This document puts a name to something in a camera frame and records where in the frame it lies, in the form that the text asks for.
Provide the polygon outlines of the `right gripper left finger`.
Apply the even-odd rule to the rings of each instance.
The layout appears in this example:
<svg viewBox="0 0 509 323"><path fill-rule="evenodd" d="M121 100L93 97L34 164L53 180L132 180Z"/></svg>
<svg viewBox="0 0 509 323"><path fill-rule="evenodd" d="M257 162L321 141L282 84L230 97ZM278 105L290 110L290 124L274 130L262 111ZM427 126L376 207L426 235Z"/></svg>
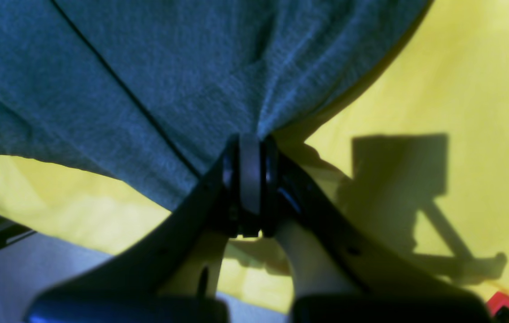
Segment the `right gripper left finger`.
<svg viewBox="0 0 509 323"><path fill-rule="evenodd" d="M176 293L210 292L191 275L219 265L230 237L262 229L262 148L256 135L235 135L213 167L156 229L105 264L61 285L58 292L166 293L183 270Z"/></svg>

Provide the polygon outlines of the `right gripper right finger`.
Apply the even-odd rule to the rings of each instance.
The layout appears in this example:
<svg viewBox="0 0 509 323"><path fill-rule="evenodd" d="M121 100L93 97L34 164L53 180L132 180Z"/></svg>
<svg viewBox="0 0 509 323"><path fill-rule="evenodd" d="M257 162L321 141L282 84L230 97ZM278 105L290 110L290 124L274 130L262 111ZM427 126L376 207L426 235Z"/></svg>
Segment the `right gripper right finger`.
<svg viewBox="0 0 509 323"><path fill-rule="evenodd" d="M273 138L261 143L261 231L277 239L298 297L467 297L346 221Z"/></svg>

